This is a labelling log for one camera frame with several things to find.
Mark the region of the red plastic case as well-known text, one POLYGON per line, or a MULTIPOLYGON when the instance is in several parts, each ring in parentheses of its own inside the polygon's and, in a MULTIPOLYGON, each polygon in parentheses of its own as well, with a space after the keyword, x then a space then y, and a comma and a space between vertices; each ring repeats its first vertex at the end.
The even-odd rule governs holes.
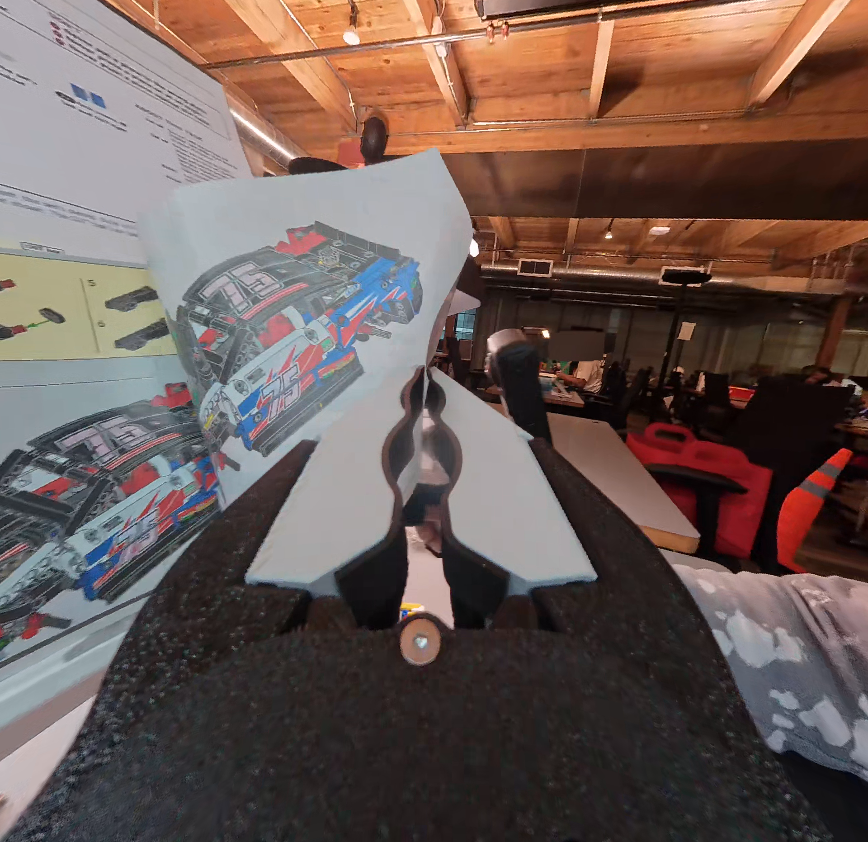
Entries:
POLYGON ((699 558, 731 564, 751 556, 773 477, 769 468, 673 424, 649 424, 625 442, 697 529, 699 558))

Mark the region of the person's black pants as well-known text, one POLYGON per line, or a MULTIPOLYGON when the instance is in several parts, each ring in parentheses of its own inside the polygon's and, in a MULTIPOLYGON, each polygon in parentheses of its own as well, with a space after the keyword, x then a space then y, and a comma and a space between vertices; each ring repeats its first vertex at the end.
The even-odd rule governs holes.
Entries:
POLYGON ((778 757, 792 783, 836 841, 867 840, 867 782, 851 772, 809 761, 795 752, 778 757))

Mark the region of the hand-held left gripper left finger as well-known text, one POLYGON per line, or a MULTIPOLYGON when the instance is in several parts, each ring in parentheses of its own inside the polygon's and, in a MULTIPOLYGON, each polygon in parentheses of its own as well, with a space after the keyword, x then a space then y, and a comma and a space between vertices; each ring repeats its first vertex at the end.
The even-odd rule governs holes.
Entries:
POLYGON ((408 576, 404 509, 421 474, 427 370, 399 370, 334 421, 283 503, 245 583, 339 599, 393 627, 408 576))

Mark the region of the person's right forearm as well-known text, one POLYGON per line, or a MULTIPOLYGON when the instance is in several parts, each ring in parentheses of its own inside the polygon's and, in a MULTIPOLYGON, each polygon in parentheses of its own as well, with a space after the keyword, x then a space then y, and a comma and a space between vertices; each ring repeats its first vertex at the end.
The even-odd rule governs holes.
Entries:
POLYGON ((867 781, 867 584, 667 561, 705 617, 759 735, 867 781))

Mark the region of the toy car instruction booklet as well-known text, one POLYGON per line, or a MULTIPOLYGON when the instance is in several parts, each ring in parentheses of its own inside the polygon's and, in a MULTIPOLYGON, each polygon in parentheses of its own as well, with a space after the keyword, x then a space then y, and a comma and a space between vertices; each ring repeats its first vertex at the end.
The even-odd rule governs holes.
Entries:
POLYGON ((422 365, 438 152, 254 178, 219 83, 99 0, 2 0, 2 728, 65 715, 179 552, 422 365))

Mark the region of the orange traffic cone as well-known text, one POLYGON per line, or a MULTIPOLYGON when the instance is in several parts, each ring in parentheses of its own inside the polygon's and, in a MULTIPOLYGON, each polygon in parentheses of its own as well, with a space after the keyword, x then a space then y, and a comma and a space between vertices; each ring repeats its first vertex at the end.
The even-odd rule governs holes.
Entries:
POLYGON ((776 529, 777 564, 787 573, 805 574, 796 555, 853 451, 841 448, 793 489, 783 501, 776 529))

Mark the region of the black floor lamp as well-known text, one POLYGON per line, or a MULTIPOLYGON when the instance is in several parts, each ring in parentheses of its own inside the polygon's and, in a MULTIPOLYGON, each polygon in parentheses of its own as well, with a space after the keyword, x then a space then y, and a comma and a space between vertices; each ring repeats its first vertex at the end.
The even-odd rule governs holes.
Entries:
POLYGON ((711 272, 706 269, 691 266, 668 267, 661 270, 660 283, 675 287, 677 293, 675 294, 675 307, 667 335, 666 349, 657 379, 657 392, 661 391, 666 383, 667 372, 672 359, 676 336, 679 331, 679 320, 687 298, 687 291, 689 288, 700 287, 701 285, 708 283, 711 280, 711 277, 711 272))

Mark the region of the white table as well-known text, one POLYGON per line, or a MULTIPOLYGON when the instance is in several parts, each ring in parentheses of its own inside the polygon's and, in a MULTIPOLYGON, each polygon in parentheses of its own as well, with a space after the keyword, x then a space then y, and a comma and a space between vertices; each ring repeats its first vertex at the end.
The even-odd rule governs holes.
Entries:
POLYGON ((692 555, 697 529, 618 434, 601 421, 548 413, 556 452, 634 522, 657 547, 692 555))

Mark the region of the long silver air duct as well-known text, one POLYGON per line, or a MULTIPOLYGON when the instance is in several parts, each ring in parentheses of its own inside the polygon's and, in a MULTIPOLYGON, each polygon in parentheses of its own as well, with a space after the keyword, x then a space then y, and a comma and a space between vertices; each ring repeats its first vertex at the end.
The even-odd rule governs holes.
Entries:
MULTIPOLYGON (((518 261, 497 262, 481 265, 481 274, 485 279, 517 284, 533 284, 554 289, 557 285, 591 284, 602 286, 662 286, 673 287, 660 283, 661 270, 635 269, 624 266, 567 266, 556 264, 550 279, 525 277, 516 273, 518 261)), ((839 296, 865 295, 864 284, 853 284, 842 279, 821 279, 813 276, 779 276, 779 275, 727 275, 711 272, 711 280, 701 285, 718 291, 754 291, 761 293, 807 295, 807 296, 839 296)))

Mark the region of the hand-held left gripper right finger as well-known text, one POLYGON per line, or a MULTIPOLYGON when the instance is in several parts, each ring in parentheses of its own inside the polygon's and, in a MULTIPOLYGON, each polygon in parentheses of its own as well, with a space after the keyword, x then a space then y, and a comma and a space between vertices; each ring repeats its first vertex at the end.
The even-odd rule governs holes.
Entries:
POLYGON ((532 437, 442 371, 428 381, 431 448, 448 479, 441 560, 454 625, 484 629, 511 597, 595 582, 532 437))

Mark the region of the large black office chair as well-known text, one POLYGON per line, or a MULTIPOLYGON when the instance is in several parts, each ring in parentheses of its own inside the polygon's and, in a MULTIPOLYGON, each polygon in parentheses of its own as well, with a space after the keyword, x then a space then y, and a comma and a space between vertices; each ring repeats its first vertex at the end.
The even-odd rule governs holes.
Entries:
POLYGON ((786 496, 841 449, 833 448, 833 434, 844 420, 850 397, 847 389, 769 378, 760 383, 744 409, 736 410, 720 445, 741 450, 751 463, 769 468, 773 477, 751 556, 718 564, 736 570, 753 561, 762 573, 789 574, 777 564, 778 513, 786 496))

